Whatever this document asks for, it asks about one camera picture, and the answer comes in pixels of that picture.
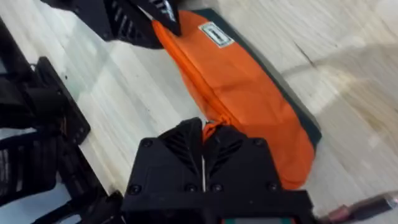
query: vent slot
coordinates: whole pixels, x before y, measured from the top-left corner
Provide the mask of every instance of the vent slot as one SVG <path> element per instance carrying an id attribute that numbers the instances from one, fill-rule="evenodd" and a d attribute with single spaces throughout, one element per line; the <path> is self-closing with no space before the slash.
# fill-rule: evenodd
<path id="1" fill-rule="evenodd" d="M 229 160 L 229 158 L 242 147 L 242 144 L 242 140 L 237 140 L 227 147 L 220 148 L 217 160 L 210 172 L 210 176 L 213 176 Z"/>
<path id="2" fill-rule="evenodd" d="M 163 142 L 167 149 L 172 151 L 174 155 L 180 159 L 180 161 L 187 167 L 192 173 L 196 174 L 195 166 L 193 165 L 192 158 L 190 156 L 189 146 L 185 140 L 185 136 L 180 131 L 177 131 L 170 136 L 163 139 Z"/>
<path id="3" fill-rule="evenodd" d="M 137 30 L 133 21 L 124 12 L 122 4 L 117 0 L 105 0 L 104 5 L 108 14 L 112 34 L 115 38 L 131 42 L 143 38 L 143 35 Z"/>

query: white label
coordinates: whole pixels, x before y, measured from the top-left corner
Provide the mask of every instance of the white label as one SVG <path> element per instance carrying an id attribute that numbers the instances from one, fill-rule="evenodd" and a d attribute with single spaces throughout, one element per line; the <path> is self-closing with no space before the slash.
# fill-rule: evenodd
<path id="1" fill-rule="evenodd" d="M 218 28 L 214 22 L 207 22 L 203 25 L 200 25 L 199 29 L 202 30 L 207 37 L 209 37 L 219 48 L 226 47 L 235 42 L 220 28 Z"/>

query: orange pencil case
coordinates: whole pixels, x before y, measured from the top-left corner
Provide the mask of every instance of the orange pencil case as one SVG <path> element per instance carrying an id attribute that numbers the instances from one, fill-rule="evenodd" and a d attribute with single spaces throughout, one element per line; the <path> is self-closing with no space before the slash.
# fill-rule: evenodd
<path id="1" fill-rule="evenodd" d="M 155 33 L 178 65 L 207 119 L 230 124 L 269 145 L 285 189 L 306 180 L 321 134 L 232 28 L 209 9 L 179 11 L 177 37 L 154 21 Z"/>

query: light wood surface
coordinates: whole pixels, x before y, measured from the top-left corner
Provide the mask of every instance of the light wood surface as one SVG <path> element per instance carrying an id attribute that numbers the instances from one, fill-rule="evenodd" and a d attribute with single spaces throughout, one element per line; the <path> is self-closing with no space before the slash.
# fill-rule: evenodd
<path id="1" fill-rule="evenodd" d="M 323 138 L 304 188 L 325 214 L 398 189 L 397 0 L 197 0 L 267 58 Z M 125 191 L 137 145 L 200 116 L 164 50 L 105 43 L 70 12 L 2 0 L 0 16 L 34 63 L 47 56 L 91 124 L 81 149 L 109 192 Z M 391 212 L 364 223 L 397 223 Z"/>

